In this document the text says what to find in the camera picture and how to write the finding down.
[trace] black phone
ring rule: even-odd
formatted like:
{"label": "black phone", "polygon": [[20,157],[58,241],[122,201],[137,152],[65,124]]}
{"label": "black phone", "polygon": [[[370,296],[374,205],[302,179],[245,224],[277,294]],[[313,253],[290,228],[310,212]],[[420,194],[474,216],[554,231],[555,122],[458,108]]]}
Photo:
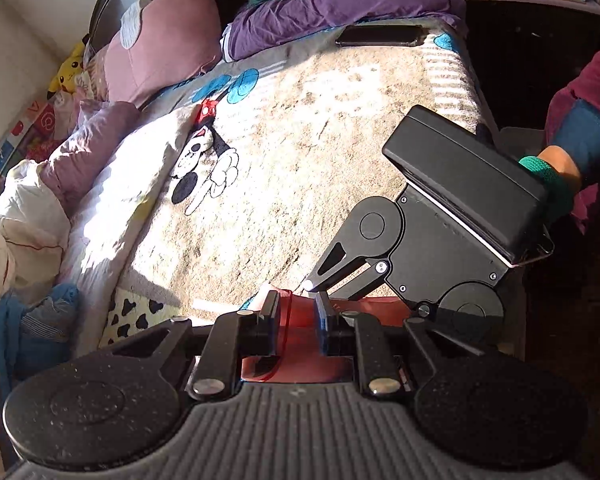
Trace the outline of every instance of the black phone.
{"label": "black phone", "polygon": [[417,46],[427,32],[421,25],[349,25],[337,46]]}

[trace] purple pillow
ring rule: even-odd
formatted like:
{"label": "purple pillow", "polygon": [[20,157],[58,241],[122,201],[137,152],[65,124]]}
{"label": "purple pillow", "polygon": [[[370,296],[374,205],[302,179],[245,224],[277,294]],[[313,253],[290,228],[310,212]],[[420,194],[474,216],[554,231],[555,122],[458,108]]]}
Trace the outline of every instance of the purple pillow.
{"label": "purple pillow", "polygon": [[131,103],[80,102],[84,123],[44,163],[40,179],[72,215],[119,143],[133,130],[140,112]]}
{"label": "purple pillow", "polygon": [[245,59],[320,30],[378,18],[435,16],[458,27],[464,11],[464,0],[269,0],[236,16],[222,50],[227,61]]}

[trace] blue sleeve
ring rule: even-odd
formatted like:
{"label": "blue sleeve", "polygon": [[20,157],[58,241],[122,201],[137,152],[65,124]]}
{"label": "blue sleeve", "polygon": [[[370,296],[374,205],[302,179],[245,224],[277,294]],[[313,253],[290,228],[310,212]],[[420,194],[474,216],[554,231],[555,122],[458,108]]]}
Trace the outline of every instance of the blue sleeve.
{"label": "blue sleeve", "polygon": [[600,110],[578,99],[564,117],[551,145],[569,154],[582,176],[582,187],[600,182]]}

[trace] green glove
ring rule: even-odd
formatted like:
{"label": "green glove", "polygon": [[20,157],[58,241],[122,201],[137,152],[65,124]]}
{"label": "green glove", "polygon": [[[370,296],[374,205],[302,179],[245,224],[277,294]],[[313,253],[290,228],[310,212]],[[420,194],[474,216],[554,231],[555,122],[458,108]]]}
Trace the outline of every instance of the green glove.
{"label": "green glove", "polygon": [[567,183],[552,166],[536,156],[526,156],[520,159],[520,164],[544,183],[549,192],[544,225],[549,227],[558,218],[568,215],[573,209],[573,194]]}

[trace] blue cloth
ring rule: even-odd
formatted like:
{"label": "blue cloth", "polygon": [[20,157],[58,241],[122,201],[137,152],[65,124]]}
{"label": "blue cloth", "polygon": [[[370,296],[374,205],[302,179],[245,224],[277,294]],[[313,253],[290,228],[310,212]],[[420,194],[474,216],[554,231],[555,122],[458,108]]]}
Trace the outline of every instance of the blue cloth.
{"label": "blue cloth", "polygon": [[578,99],[562,120],[551,141],[574,161],[582,176],[582,188],[600,182],[600,110]]}
{"label": "blue cloth", "polygon": [[[65,317],[67,323],[72,324],[78,306],[76,286],[67,283],[56,285],[48,297],[52,301],[65,301],[71,307],[71,315]],[[14,378],[26,379],[34,373],[65,362],[70,357],[68,341],[52,341],[22,331],[22,317],[44,304],[43,300],[40,305],[27,309],[10,292],[0,298],[0,410],[13,389]]]}
{"label": "blue cloth", "polygon": [[20,319],[26,306],[11,293],[0,298],[0,411],[11,393],[11,381],[20,345]]}
{"label": "blue cloth", "polygon": [[[20,350],[14,369],[20,380],[67,362],[71,357],[69,336],[77,315],[78,289],[70,283],[62,283],[51,290],[48,298],[51,301],[45,298],[27,311],[20,324]],[[36,313],[40,313],[36,317],[38,330],[25,330],[25,320]]]}

